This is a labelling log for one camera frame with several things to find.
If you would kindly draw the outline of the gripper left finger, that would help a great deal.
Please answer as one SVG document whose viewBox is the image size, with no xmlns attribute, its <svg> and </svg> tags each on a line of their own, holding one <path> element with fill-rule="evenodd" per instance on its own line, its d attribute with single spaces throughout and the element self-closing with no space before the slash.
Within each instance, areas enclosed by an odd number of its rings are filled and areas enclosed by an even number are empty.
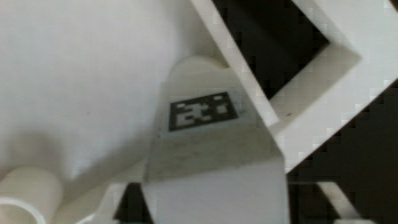
<svg viewBox="0 0 398 224">
<path fill-rule="evenodd" d="M 90 224 L 154 224 L 143 185 L 138 182 L 111 185 Z"/>
</svg>

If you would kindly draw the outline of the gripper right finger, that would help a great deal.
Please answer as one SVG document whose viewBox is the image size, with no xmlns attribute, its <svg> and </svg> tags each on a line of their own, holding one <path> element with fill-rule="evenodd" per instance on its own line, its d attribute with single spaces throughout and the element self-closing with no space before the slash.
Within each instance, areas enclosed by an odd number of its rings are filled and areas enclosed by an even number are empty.
<svg viewBox="0 0 398 224">
<path fill-rule="evenodd" d="M 337 182 L 292 182 L 289 191 L 292 224 L 374 224 Z"/>
</svg>

